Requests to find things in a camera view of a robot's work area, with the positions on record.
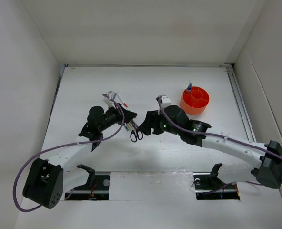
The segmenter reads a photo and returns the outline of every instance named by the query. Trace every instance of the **black bracket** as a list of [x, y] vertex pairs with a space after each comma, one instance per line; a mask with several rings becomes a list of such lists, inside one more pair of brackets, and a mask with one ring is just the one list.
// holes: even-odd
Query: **black bracket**
[[210, 178], [216, 178], [217, 175], [218, 175], [218, 170], [219, 168], [222, 166], [222, 163], [219, 163], [219, 164], [215, 164], [213, 166], [213, 169], [211, 170], [211, 173], [209, 175]]
[[88, 179], [85, 185], [88, 187], [92, 187], [95, 181], [95, 170], [85, 165], [78, 165], [77, 168], [84, 169], [86, 170], [86, 172], [89, 173], [89, 176], [88, 176]]
[[[267, 150], [282, 157], [282, 147], [278, 142], [270, 141], [266, 147]], [[279, 189], [282, 183], [282, 161], [267, 153], [260, 160], [262, 161], [260, 168], [255, 168], [251, 173], [260, 184]]]
[[23, 196], [48, 209], [53, 208], [63, 194], [63, 174], [61, 166], [36, 159], [23, 188]]

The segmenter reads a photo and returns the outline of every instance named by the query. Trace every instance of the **wire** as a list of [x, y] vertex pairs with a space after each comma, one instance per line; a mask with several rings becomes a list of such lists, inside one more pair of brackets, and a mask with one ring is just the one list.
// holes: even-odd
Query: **wire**
[[[182, 128], [181, 126], [177, 125], [176, 123], [174, 123], [169, 117], [168, 115], [165, 113], [163, 107], [162, 107], [162, 104], [161, 104], [161, 96], [158, 97], [158, 105], [159, 105], [159, 108], [160, 108], [160, 111], [162, 112], [163, 116], [168, 120], [168, 122], [170, 124], [172, 124], [172, 126], [178, 128], [179, 130], [181, 131], [184, 131], [186, 133], [190, 133], [190, 134], [196, 134], [196, 135], [206, 135], [206, 136], [214, 136], [214, 137], [219, 137], [219, 138], [225, 138], [226, 136], [224, 135], [219, 135], [219, 134], [214, 134], [214, 133], [206, 133], [206, 132], [198, 132], [198, 131], [192, 131], [192, 130], [187, 130], [187, 129], [184, 129]], [[257, 150], [261, 150], [269, 155], [272, 155], [274, 157], [276, 157], [277, 159], [281, 160], [282, 161], [282, 157], [280, 155], [277, 155], [267, 149], [263, 149], [263, 148], [260, 148], [258, 146], [253, 146], [251, 144], [248, 144], [248, 143], [245, 143], [245, 142], [241, 142], [239, 140], [236, 140], [236, 139], [233, 139], [233, 138], [230, 138], [228, 137], [227, 138], [228, 141], [231, 141], [231, 142], [234, 142], [234, 143], [237, 143], [237, 144], [240, 144], [242, 146], [247, 146], [247, 147], [250, 147], [250, 148], [254, 148], [254, 149], [257, 149]]]
[[21, 176], [23, 170], [27, 167], [27, 165], [33, 161], [34, 159], [38, 158], [40, 155], [44, 154], [44, 153], [47, 153], [49, 151], [53, 151], [55, 149], [60, 149], [60, 148], [64, 148], [64, 147], [68, 147], [68, 146], [75, 146], [77, 144], [89, 144], [89, 143], [97, 143], [97, 142], [102, 142], [102, 141], [106, 141], [106, 140], [109, 140], [111, 139], [112, 137], [114, 137], [121, 129], [122, 127], [124, 126], [124, 121], [125, 121], [125, 117], [124, 117], [124, 112], [123, 112], [123, 109], [120, 105], [118, 105], [113, 99], [109, 98], [116, 106], [117, 108], [120, 110], [121, 114], [122, 114], [122, 123], [120, 125], [120, 127], [118, 128], [118, 130], [116, 132], [114, 132], [112, 135], [110, 135], [109, 137], [107, 138], [104, 138], [104, 139], [101, 139], [101, 140], [94, 140], [94, 141], [85, 141], [85, 142], [73, 142], [73, 143], [69, 143], [69, 144], [64, 144], [64, 145], [60, 145], [60, 146], [56, 146], [56, 147], [53, 147], [53, 148], [50, 148], [50, 149], [46, 149], [46, 150], [43, 150], [35, 155], [33, 155], [29, 160], [27, 160], [27, 162], [25, 164], [23, 164], [23, 166], [20, 168], [20, 170], [18, 171], [18, 174], [16, 175], [16, 178], [15, 178], [15, 181], [14, 181], [14, 184], [13, 184], [13, 201], [14, 201], [14, 204], [16, 206], [16, 208], [19, 210], [19, 211], [22, 211], [22, 212], [31, 212], [31, 211], [34, 211], [38, 208], [41, 207], [41, 205], [38, 205], [34, 208], [31, 208], [31, 209], [23, 209], [19, 203], [18, 203], [18, 200], [17, 200], [17, 195], [16, 195], [16, 189], [17, 189], [17, 183], [18, 183], [18, 179], [19, 177]]
[[234, 184], [230, 183], [230, 185], [235, 187], [235, 190], [237, 191], [237, 185], [236, 184], [234, 185]]
[[231, 185], [232, 183], [228, 183], [228, 184], [225, 184], [224, 186], [220, 187], [219, 189], [216, 189], [216, 190], [212, 190], [210, 192], [204, 192], [204, 194], [211, 194], [211, 193], [214, 193], [214, 192], [217, 192], [219, 190], [222, 190], [222, 189], [225, 189], [227, 186]]
[[73, 194], [74, 188], [71, 190], [71, 192], [69, 193], [69, 195], [67, 195], [67, 197], [64, 200], [67, 200], [71, 197], [71, 195]]
[[97, 185], [98, 185], [98, 182], [96, 181], [94, 186], [93, 186], [93, 188], [92, 188], [92, 190], [91, 190], [91, 193], [88, 196], [88, 199], [90, 199], [92, 197], [92, 193], [93, 193], [93, 191], [94, 191], [94, 189], [96, 188]]
[[252, 184], [252, 185], [263, 186], [263, 185], [261, 185], [259, 183], [255, 183], [255, 182], [251, 182], [251, 181], [245, 181], [245, 182], [248, 183], [248, 184]]

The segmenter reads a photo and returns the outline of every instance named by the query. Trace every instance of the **orange circular bin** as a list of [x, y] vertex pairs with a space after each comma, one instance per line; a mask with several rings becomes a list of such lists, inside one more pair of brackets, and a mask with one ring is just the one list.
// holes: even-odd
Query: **orange circular bin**
[[209, 94], [204, 89], [192, 87], [191, 94], [184, 90], [180, 106], [189, 115], [199, 115], [206, 109], [209, 100]]

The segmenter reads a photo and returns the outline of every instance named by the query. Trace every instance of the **black scissors handle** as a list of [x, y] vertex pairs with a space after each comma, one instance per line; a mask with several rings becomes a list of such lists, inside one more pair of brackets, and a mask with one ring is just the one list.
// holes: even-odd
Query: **black scissors handle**
[[142, 140], [142, 139], [143, 139], [143, 133], [141, 131], [139, 131], [138, 129], [131, 131], [132, 142], [137, 142], [138, 140]]

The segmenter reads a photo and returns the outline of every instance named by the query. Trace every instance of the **white table surface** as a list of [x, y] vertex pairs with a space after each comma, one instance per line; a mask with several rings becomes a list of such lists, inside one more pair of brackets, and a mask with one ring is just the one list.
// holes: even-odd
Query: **white table surface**
[[[193, 118], [246, 138], [224, 68], [81, 67], [65, 70], [43, 149], [72, 142], [92, 106], [106, 109], [102, 93], [119, 92], [129, 108], [138, 113], [140, 124], [146, 111], [158, 108], [155, 98], [160, 94], [179, 105], [189, 80], [210, 95], [206, 110]], [[104, 136], [111, 135], [116, 128], [104, 131]], [[61, 201], [52, 210], [40, 208], [20, 213], [16, 229], [282, 228], [282, 199], [278, 190], [239, 183], [240, 201], [197, 201], [190, 187], [191, 171], [210, 171], [216, 163], [242, 161], [215, 150], [190, 146], [175, 135], [145, 136], [132, 143], [129, 133], [121, 130], [82, 162], [96, 171], [117, 172], [111, 174], [110, 200]], [[24, 199], [23, 205], [29, 208], [34, 203]]]

